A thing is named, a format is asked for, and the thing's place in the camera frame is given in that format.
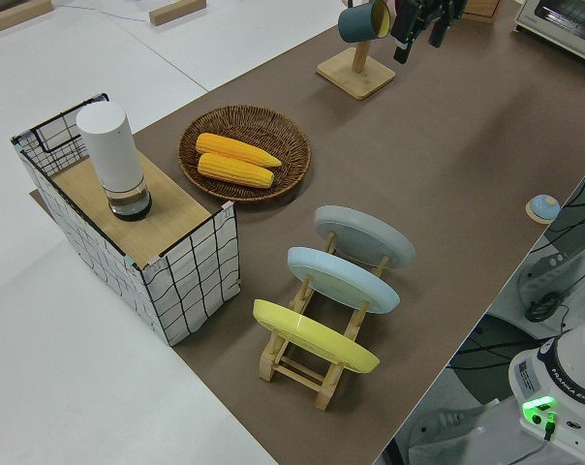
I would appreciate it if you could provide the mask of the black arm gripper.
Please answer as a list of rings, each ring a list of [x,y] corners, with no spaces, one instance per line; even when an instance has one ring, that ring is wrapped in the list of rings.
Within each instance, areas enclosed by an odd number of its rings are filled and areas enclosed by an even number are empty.
[[[438,48],[442,45],[447,30],[456,19],[460,19],[467,0],[402,0],[395,2],[396,16],[390,34],[396,40],[394,60],[405,64],[416,39],[418,17],[424,23],[435,22],[428,44]]]

